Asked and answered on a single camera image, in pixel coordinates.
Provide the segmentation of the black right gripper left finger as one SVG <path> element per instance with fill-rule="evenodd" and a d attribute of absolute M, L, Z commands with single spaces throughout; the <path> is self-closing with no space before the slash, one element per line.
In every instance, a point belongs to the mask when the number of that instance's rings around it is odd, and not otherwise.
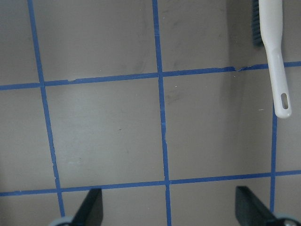
<path fill-rule="evenodd" d="M 72 219 L 71 226 L 100 226 L 103 221 L 101 188 L 91 189 Z"/>

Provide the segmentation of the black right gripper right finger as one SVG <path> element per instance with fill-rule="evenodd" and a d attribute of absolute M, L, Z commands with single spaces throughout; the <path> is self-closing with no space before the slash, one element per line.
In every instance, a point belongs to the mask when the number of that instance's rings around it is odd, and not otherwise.
<path fill-rule="evenodd" d="M 247 187 L 235 190 L 235 217 L 241 226 L 299 226 L 301 223 L 288 217 L 276 217 Z"/>

